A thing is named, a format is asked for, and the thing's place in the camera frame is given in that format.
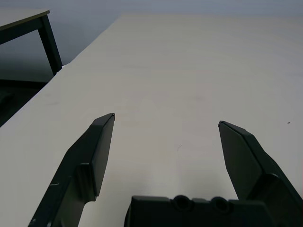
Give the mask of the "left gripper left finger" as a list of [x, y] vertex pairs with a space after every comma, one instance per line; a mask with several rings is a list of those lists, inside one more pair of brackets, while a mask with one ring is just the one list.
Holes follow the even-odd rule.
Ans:
[[114, 121], [114, 113], [95, 119], [67, 150], [29, 226], [78, 226], [85, 205], [100, 194]]

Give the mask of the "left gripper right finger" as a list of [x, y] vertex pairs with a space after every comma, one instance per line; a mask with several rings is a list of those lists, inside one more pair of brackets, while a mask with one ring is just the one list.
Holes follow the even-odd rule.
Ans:
[[225, 121], [218, 128], [226, 170], [238, 199], [263, 202], [277, 227], [301, 227], [301, 196], [255, 136]]

